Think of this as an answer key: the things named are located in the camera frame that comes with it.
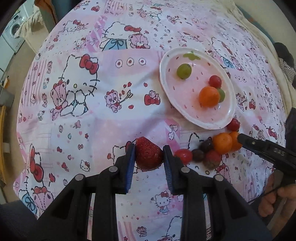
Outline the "person right hand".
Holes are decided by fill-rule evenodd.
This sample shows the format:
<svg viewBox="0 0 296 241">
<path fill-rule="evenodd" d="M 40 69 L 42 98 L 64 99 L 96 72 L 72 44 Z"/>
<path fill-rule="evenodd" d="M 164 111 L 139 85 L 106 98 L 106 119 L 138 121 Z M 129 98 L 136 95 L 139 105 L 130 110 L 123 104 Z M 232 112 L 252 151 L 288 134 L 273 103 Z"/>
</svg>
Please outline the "person right hand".
<svg viewBox="0 0 296 241">
<path fill-rule="evenodd" d="M 265 194 L 262 197 L 260 204 L 258 206 L 258 212 L 261 217 L 267 217 L 273 214 L 273 205 L 278 197 L 286 198 L 286 203 L 282 209 L 280 217 L 283 220 L 288 221 L 295 211 L 295 184 L 290 184 L 285 187 L 279 188 L 277 191 L 273 191 L 272 187 L 274 185 L 274 174 L 271 174 L 268 178 L 267 185 L 265 187 Z"/>
</svg>

